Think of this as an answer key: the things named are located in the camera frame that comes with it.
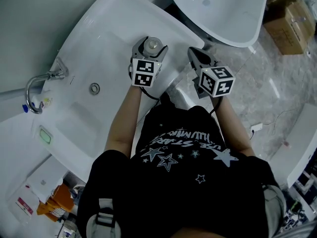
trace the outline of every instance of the person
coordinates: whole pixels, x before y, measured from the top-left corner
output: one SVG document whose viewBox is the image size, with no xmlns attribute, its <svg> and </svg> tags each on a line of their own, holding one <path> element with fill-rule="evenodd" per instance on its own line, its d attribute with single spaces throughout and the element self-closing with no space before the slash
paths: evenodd
<svg viewBox="0 0 317 238">
<path fill-rule="evenodd" d="M 78 207 L 82 237 L 272 237 L 285 201 L 229 100 L 216 110 L 222 137 L 203 107 L 177 109 L 164 93 L 131 158 L 141 93 L 130 87 L 93 163 Z"/>
</svg>

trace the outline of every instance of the white sink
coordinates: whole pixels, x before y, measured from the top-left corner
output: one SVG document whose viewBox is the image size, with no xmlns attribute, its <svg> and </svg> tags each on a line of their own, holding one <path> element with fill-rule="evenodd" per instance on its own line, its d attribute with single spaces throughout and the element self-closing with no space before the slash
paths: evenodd
<svg viewBox="0 0 317 238">
<path fill-rule="evenodd" d="M 154 87 L 159 97 L 189 62 L 189 46 L 204 42 L 165 11 L 146 0 L 97 0 L 75 26 L 58 56 L 69 69 L 63 80 L 46 82 L 52 105 L 34 119 L 52 135 L 46 148 L 83 181 L 93 161 L 103 152 L 112 120 L 130 85 L 128 65 L 132 47 L 143 37 L 159 38 L 169 50 Z M 97 95 L 89 91 L 100 87 Z M 143 95 L 139 120 L 155 104 Z"/>
<path fill-rule="evenodd" d="M 245 48 L 259 36 L 266 0 L 174 0 L 198 27 L 217 40 Z"/>
</svg>

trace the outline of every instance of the black cable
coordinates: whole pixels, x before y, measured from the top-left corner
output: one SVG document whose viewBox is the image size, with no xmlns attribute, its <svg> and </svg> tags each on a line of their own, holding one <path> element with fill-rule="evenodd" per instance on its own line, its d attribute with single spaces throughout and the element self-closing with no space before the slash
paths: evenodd
<svg viewBox="0 0 317 238">
<path fill-rule="evenodd" d="M 253 138 L 253 136 L 254 136 L 254 130 L 252 130 L 252 137 L 250 138 L 250 140 Z"/>
<path fill-rule="evenodd" d="M 213 112 L 217 111 L 221 102 L 222 102 L 222 99 L 223 99 L 223 96 L 219 97 L 219 100 L 218 100 L 218 103 L 217 105 L 215 106 L 215 108 L 210 112 L 210 114 L 212 114 Z"/>
<path fill-rule="evenodd" d="M 152 95 L 150 95 L 143 87 L 140 87 L 141 91 L 146 95 L 148 96 L 149 98 L 153 99 L 153 100 L 157 100 L 159 101 L 159 98 L 155 98 L 153 97 Z"/>
</svg>

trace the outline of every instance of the tiled floor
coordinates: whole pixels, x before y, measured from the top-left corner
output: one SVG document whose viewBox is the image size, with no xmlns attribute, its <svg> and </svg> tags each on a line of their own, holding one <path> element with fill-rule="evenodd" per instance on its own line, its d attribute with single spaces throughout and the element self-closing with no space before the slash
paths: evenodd
<svg viewBox="0 0 317 238">
<path fill-rule="evenodd" d="M 259 122 L 266 125 L 251 142 L 256 155 L 269 160 L 291 131 L 304 103 L 317 104 L 316 40 L 309 42 L 309 55 L 282 56 L 262 27 L 252 47 L 240 49 L 217 43 L 208 51 L 236 75 L 229 100 L 245 128 L 250 131 L 250 126 Z M 188 65 L 167 91 L 179 108 L 200 105 L 211 111 L 210 99 L 197 97 L 192 82 L 195 77 Z"/>
</svg>

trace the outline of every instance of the chrome faucet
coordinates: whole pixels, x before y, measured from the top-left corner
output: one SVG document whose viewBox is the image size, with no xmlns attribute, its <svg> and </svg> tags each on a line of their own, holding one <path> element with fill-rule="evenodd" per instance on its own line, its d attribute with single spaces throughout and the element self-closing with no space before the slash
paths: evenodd
<svg viewBox="0 0 317 238">
<path fill-rule="evenodd" d="M 68 68 L 63 63 L 63 61 L 60 59 L 60 57 L 56 58 L 56 63 L 58 65 L 59 69 L 57 69 L 55 71 L 49 71 L 49 72 L 47 72 L 44 75 L 32 77 L 28 81 L 28 83 L 26 84 L 25 92 L 24 92 L 26 105 L 29 108 L 29 110 L 31 112 L 35 113 L 35 114 L 41 114 L 42 113 L 42 109 L 40 107 L 39 108 L 34 107 L 32 102 L 31 102 L 31 98 L 30 98 L 30 87 L 31 87 L 31 85 L 33 83 L 39 82 L 39 81 L 63 79 L 63 78 L 65 78 L 65 77 L 67 77 L 69 75 Z"/>
</svg>

